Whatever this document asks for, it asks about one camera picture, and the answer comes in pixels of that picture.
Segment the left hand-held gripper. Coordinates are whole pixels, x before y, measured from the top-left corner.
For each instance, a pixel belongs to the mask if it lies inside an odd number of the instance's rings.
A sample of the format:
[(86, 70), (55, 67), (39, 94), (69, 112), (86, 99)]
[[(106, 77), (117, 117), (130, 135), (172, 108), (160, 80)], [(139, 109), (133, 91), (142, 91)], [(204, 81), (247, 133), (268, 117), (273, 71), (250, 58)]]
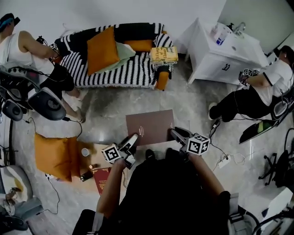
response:
[(102, 154), (105, 160), (114, 164), (118, 159), (123, 159), (126, 167), (131, 169), (135, 163), (134, 154), (136, 152), (135, 142), (138, 139), (138, 134), (133, 134), (131, 137), (126, 137), (121, 143), (107, 146), (102, 149)]

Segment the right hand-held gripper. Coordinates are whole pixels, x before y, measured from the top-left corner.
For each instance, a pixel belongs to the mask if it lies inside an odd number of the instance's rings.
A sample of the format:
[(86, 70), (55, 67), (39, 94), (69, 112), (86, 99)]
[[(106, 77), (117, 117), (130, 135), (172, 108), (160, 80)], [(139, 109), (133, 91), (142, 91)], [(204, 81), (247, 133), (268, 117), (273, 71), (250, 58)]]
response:
[(182, 145), (181, 151), (184, 153), (193, 153), (202, 155), (207, 152), (209, 147), (209, 138), (198, 133), (175, 127), (170, 129), (170, 136)]

